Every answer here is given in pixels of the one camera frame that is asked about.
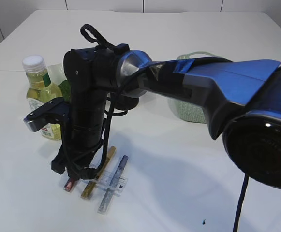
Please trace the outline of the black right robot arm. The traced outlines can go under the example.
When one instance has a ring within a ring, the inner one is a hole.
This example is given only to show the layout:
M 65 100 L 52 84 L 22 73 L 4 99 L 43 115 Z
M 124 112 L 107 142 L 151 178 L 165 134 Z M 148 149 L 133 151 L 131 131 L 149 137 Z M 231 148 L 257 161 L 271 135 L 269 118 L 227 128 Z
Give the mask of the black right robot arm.
M 71 87 L 62 146 L 52 161 L 57 173 L 93 179 L 96 151 L 106 146 L 113 114 L 107 94 L 137 98 L 152 92 L 199 106 L 212 139 L 222 137 L 233 163 L 246 175 L 281 189 L 281 63 L 224 58 L 154 62 L 127 45 L 72 49 L 63 59 Z

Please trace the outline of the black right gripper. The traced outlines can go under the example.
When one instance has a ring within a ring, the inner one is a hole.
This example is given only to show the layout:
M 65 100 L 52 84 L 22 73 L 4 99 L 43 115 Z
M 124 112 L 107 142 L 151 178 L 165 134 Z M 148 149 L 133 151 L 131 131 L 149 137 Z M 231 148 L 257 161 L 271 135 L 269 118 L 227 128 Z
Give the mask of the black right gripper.
M 58 174 L 67 171 L 68 176 L 74 179 L 94 179 L 98 172 L 90 168 L 89 164 L 103 143 L 104 140 L 100 137 L 93 147 L 77 147 L 70 144 L 66 135 L 63 135 L 58 154 L 51 161 L 51 170 Z

